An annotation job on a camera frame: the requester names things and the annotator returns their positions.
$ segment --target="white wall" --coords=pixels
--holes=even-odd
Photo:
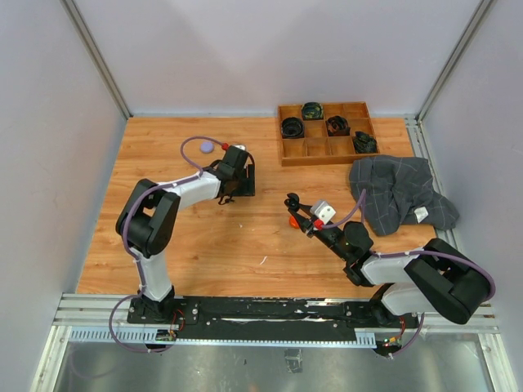
[[[58,0],[0,5],[0,378],[29,390],[124,120]]]
[[[493,299],[523,387],[523,2],[497,2],[425,122],[466,255],[494,276]]]
[[[416,113],[479,0],[77,0],[134,114]]]

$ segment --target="orange object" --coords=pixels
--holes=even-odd
[[[300,225],[297,223],[297,220],[294,216],[290,216],[288,218],[288,223],[294,228],[294,229],[299,229],[300,228]]]

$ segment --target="black cloth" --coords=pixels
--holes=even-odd
[[[367,190],[365,219],[377,235],[395,233],[402,224],[429,223],[437,229],[453,229],[459,218],[458,210],[434,191],[432,180],[426,159],[389,155],[354,161],[349,173],[356,200],[363,189]],[[421,222],[414,212],[419,207],[428,212]]]

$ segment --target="white tag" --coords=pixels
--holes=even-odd
[[[425,207],[420,207],[414,210],[414,214],[416,214],[416,219],[418,223],[420,223],[428,216],[428,211]]]

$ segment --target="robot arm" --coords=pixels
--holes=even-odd
[[[375,316],[384,323],[392,316],[437,311],[453,323],[465,324],[494,293],[489,275],[441,239],[385,257],[371,251],[373,241],[360,222],[348,221],[343,230],[323,228],[332,225],[329,220],[335,214],[325,201],[307,206],[296,194],[288,194],[285,205],[307,236],[317,237],[346,262],[343,270],[352,283],[384,285],[373,297],[379,304]]]
[[[128,245],[136,253],[140,289],[143,297],[153,304],[174,296],[164,250],[172,237],[178,211],[203,200],[219,198],[219,203],[225,204],[234,201],[234,197],[253,196],[254,162],[247,151],[229,146],[223,159],[205,167],[199,176],[159,184],[140,180],[118,218],[118,234],[123,236],[125,222],[139,197],[158,185],[166,187],[155,190],[141,202],[127,231]],[[153,209],[152,215],[146,213]]]

